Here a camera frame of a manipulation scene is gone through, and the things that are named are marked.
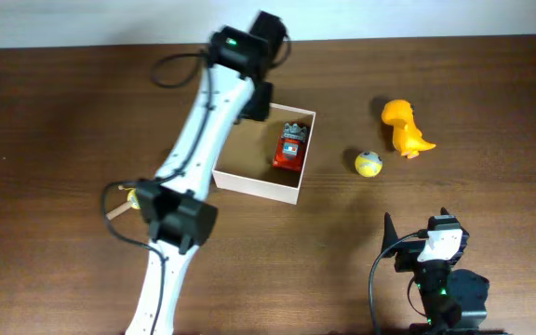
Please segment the red toy fire truck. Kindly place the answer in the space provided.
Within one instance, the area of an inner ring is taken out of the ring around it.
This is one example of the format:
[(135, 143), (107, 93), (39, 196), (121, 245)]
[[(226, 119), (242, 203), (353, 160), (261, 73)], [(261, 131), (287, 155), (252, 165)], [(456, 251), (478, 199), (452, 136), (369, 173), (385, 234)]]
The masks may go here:
[(309, 128), (305, 124), (286, 123), (276, 145), (272, 166), (301, 172), (308, 136)]

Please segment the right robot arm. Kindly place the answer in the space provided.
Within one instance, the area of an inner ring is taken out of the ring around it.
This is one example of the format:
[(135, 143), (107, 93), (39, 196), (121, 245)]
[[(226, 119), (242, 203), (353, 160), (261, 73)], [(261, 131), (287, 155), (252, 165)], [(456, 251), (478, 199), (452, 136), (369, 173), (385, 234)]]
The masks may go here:
[(382, 252), (395, 259), (395, 271), (411, 273), (426, 321), (409, 326), (410, 334), (478, 334), (487, 318), (485, 306), (489, 281), (472, 271), (454, 266), (470, 237), (445, 208), (428, 219), (427, 227), (412, 237), (400, 238), (386, 213), (383, 219)]

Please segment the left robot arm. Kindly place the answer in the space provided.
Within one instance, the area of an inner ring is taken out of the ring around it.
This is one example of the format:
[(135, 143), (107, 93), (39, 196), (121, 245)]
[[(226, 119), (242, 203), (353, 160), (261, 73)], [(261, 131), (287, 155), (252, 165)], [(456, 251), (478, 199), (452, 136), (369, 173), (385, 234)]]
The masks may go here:
[(198, 53), (203, 74), (181, 134), (154, 178), (133, 187), (149, 258), (127, 333), (172, 333), (188, 266), (218, 216), (206, 201), (212, 169), (237, 121), (268, 117), (274, 87), (266, 75), (287, 36), (282, 20), (262, 11), (248, 31), (225, 26)]

